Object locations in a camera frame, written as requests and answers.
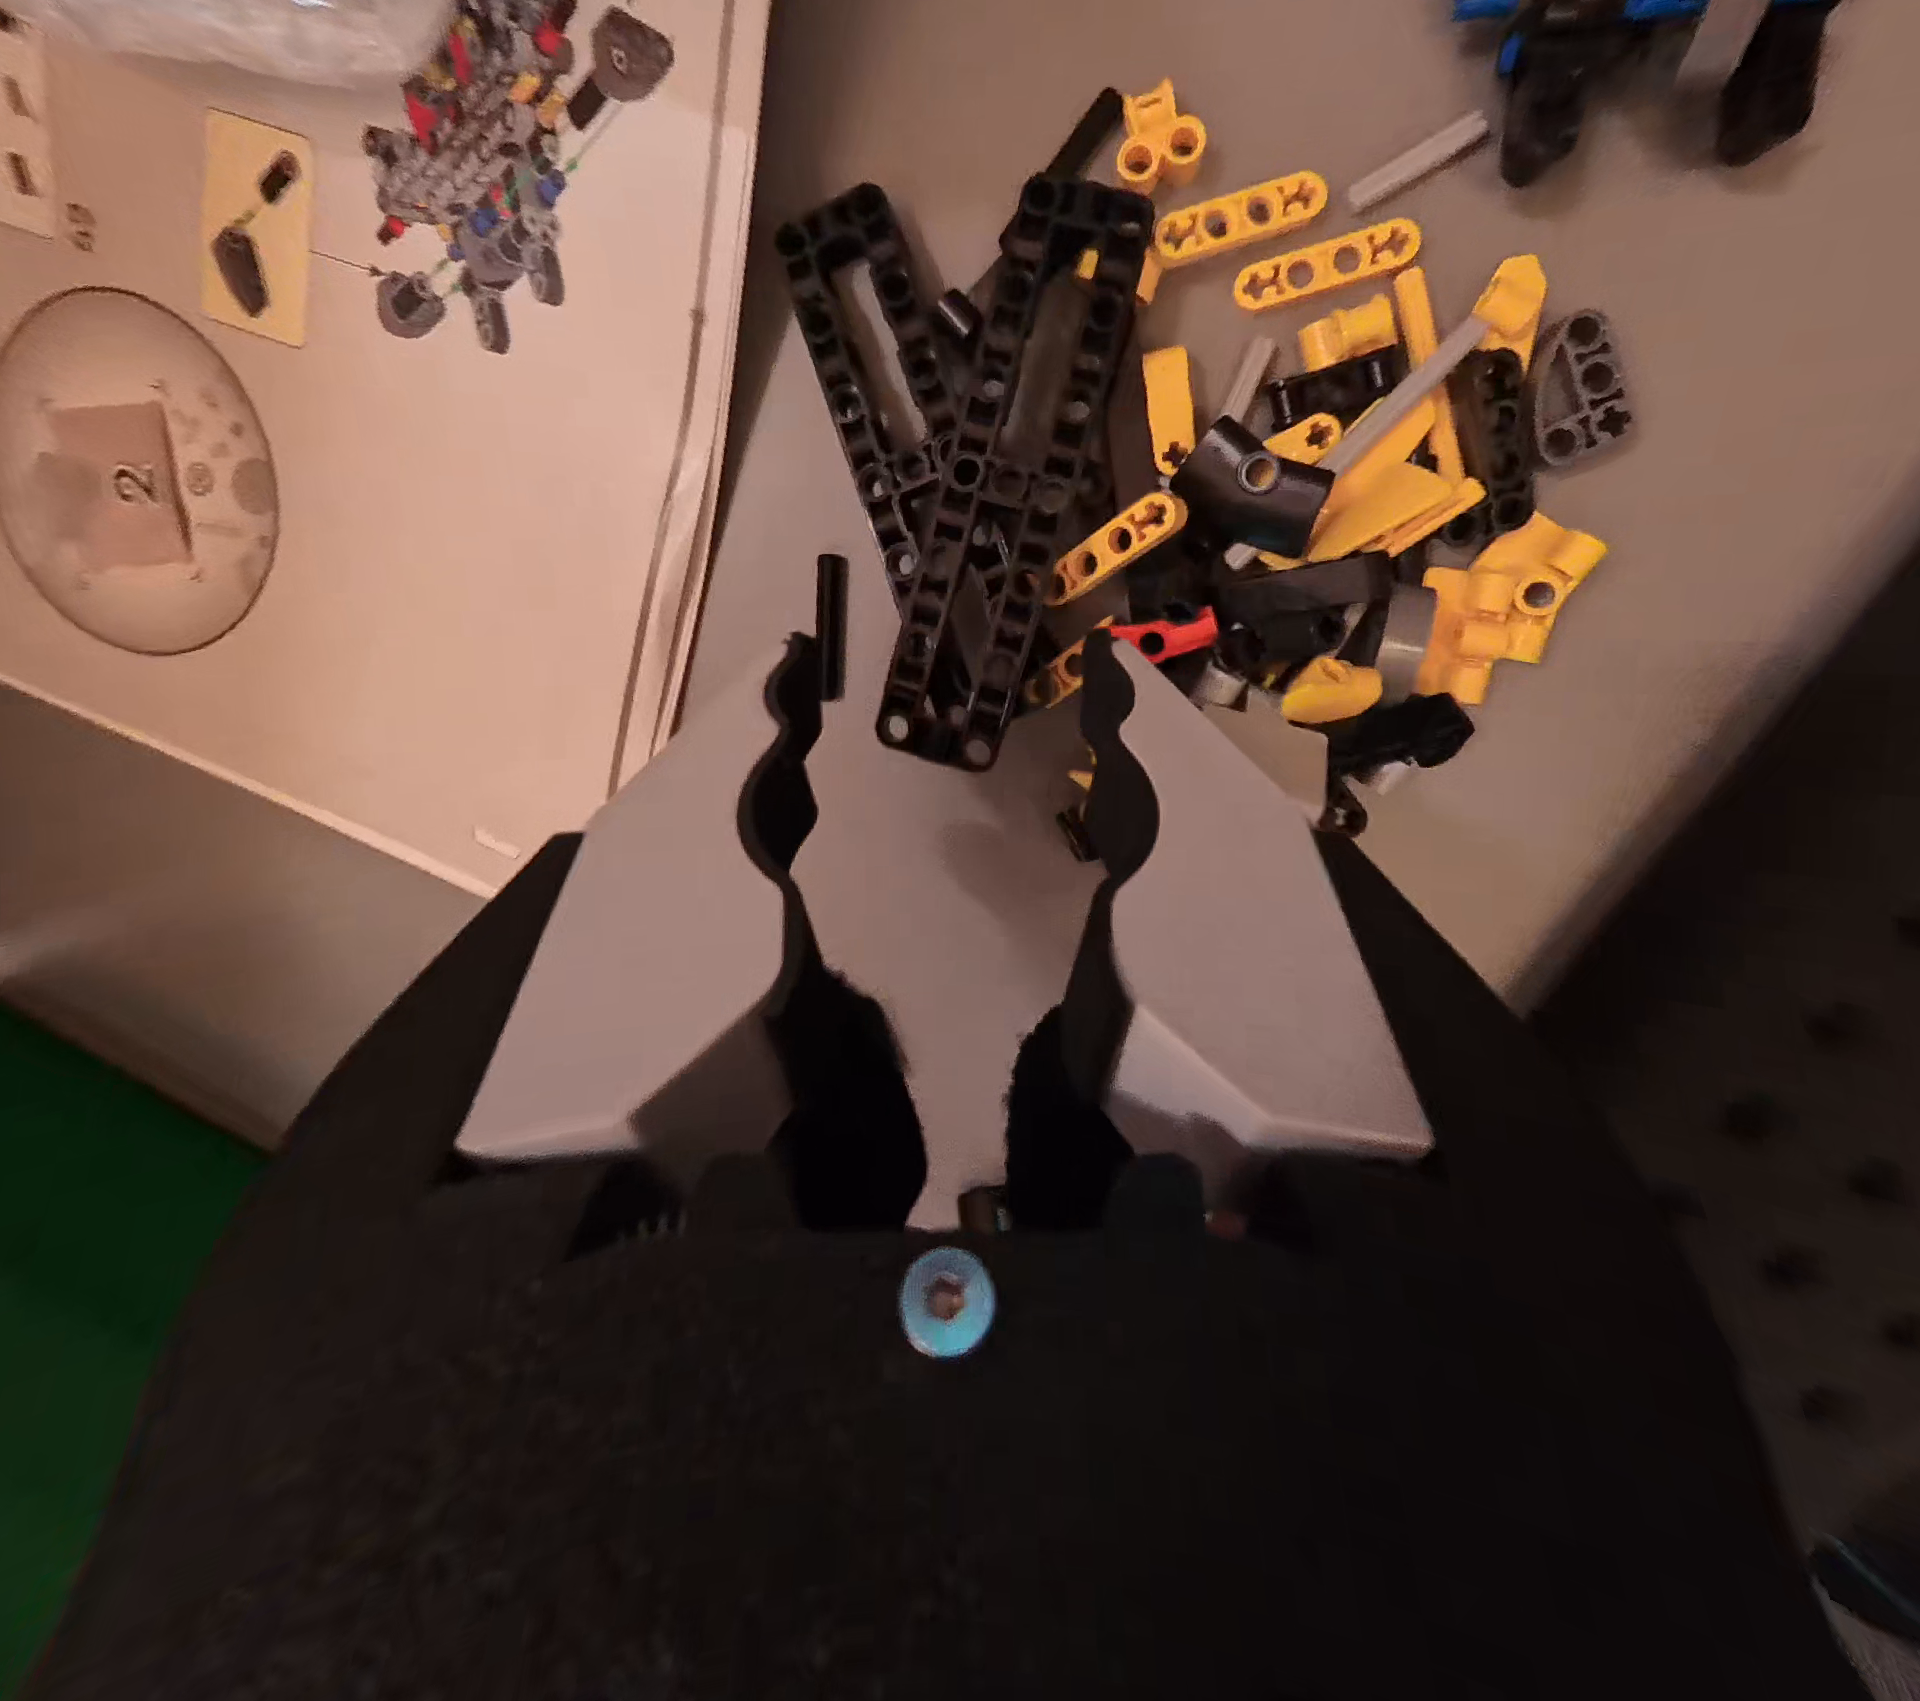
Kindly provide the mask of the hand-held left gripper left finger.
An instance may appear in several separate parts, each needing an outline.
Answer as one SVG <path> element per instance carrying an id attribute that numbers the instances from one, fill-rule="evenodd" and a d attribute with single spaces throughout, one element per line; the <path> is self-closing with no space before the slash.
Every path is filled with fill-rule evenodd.
<path id="1" fill-rule="evenodd" d="M 832 655 L 790 635 L 587 823 L 458 1132 L 468 1161 L 766 1156 L 805 1225 L 903 1225 L 924 1131 L 796 878 Z"/>

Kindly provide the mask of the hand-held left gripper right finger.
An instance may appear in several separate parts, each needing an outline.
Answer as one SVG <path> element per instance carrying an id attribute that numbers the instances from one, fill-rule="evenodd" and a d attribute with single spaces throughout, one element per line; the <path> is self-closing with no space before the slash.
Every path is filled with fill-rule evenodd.
<path id="1" fill-rule="evenodd" d="M 1203 1197 L 1283 1156 L 1423 1161 L 1330 840 L 1114 633 L 1088 639 L 1074 705 L 1098 880 L 1013 1066 L 1010 1220 L 1094 1225 L 1135 1161 L 1174 1161 Z"/>

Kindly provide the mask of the pile of yellow black lego pieces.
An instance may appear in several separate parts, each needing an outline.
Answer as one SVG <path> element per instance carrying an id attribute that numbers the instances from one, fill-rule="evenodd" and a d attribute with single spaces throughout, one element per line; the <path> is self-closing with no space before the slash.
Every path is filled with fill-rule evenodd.
<path id="1" fill-rule="evenodd" d="M 1018 702 L 1074 699 L 1090 633 L 1114 633 L 1192 700 L 1277 720 L 1294 797 L 1350 838 L 1368 793 L 1466 748 L 1502 666 L 1544 658 L 1607 551 L 1542 511 L 1538 476 L 1634 426 L 1607 316 L 1548 321 L 1533 252 L 1442 327 L 1422 226 L 1379 216 L 1408 192 L 1341 199 L 1333 233 L 1313 170 L 1155 209 L 1138 313 L 1230 260 L 1239 313 L 1306 321 L 1287 361 L 1257 331 L 1214 407 L 1185 347 L 1125 348 Z"/>

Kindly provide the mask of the lego instruction booklet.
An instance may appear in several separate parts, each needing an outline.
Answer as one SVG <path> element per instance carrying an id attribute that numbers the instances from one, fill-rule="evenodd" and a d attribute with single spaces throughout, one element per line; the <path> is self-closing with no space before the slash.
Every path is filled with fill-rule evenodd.
<path id="1" fill-rule="evenodd" d="M 4 688 L 474 893 L 663 739 L 772 0 L 445 0 L 374 81 L 4 0 Z"/>

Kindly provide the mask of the grey lego axle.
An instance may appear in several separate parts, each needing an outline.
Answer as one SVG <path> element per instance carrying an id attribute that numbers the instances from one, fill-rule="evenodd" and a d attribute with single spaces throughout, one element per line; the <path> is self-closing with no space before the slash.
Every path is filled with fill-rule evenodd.
<path id="1" fill-rule="evenodd" d="M 1352 180 L 1344 192 L 1348 211 L 1361 214 L 1402 197 L 1477 150 L 1489 134 L 1492 121 L 1477 109 L 1445 123 Z"/>

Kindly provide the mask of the black perforated pad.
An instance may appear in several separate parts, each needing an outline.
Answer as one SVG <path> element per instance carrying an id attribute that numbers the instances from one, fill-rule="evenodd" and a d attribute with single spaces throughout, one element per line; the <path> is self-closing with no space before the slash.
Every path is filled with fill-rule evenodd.
<path id="1" fill-rule="evenodd" d="M 1535 1022 L 1689 1261 L 1793 1526 L 1915 1604 L 1913 558 Z"/>

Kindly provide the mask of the green plastic bin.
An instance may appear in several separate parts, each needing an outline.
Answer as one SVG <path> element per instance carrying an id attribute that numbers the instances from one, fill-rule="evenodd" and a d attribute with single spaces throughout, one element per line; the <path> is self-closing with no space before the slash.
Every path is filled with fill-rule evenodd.
<path id="1" fill-rule="evenodd" d="M 65 1604 L 142 1389 L 266 1163 L 4 1009 L 4 1696 Z"/>

